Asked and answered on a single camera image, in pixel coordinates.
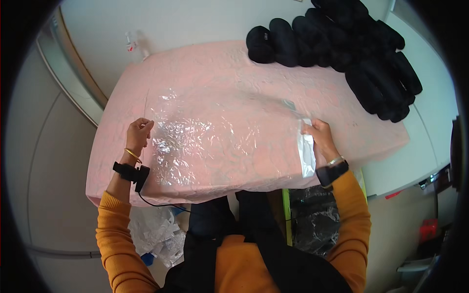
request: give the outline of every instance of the silver bracelet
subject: silver bracelet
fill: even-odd
[[[331,166],[331,165],[334,165],[335,163],[337,163],[339,161],[343,161],[343,160],[344,160],[344,156],[340,156],[340,157],[337,157],[334,160],[330,161],[329,163],[327,163],[327,165]]]

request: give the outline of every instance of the fingers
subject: fingers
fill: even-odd
[[[303,123],[303,131],[302,131],[303,134],[310,134],[314,137],[316,133],[318,133],[318,131],[319,130],[317,130],[315,127],[308,125],[306,123]]]
[[[324,129],[324,127],[328,127],[329,124],[322,121],[321,119],[315,118],[311,120],[311,124],[316,128],[316,129]]]
[[[134,122],[132,122],[131,125],[138,126],[140,128],[140,126],[142,124],[147,124],[148,122],[150,122],[150,120],[148,120],[146,118],[143,118],[143,117],[140,117],[137,120],[135,120]]]
[[[147,138],[150,138],[150,130],[153,128],[155,125],[155,122],[153,120],[148,120],[148,122],[143,126],[142,131],[147,134]]]

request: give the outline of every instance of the orange sweater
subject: orange sweater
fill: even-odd
[[[363,292],[370,236],[370,214],[351,171],[333,183],[340,215],[339,239],[327,260],[354,293]],[[129,225],[130,204],[104,192],[99,205],[96,239],[113,292],[155,292],[158,284],[135,252]],[[229,235],[217,250],[215,292],[279,292],[255,243]]]

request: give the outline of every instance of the black fabric bundle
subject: black fabric bundle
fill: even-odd
[[[344,72],[363,108],[382,120],[399,122],[422,91],[402,52],[404,38],[375,21],[359,0],[311,0],[305,16],[292,26],[275,18],[269,29],[253,28],[246,39],[249,58],[284,66],[331,66]]]

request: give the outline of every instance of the red object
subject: red object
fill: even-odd
[[[401,192],[402,192],[402,190],[401,190],[401,191],[398,191],[398,192],[394,192],[393,194],[386,195],[384,198],[385,198],[385,199],[390,199],[391,197],[395,197],[396,195],[398,195],[398,194],[401,193]]]
[[[438,220],[428,219],[420,227],[420,243],[435,238],[437,234]]]

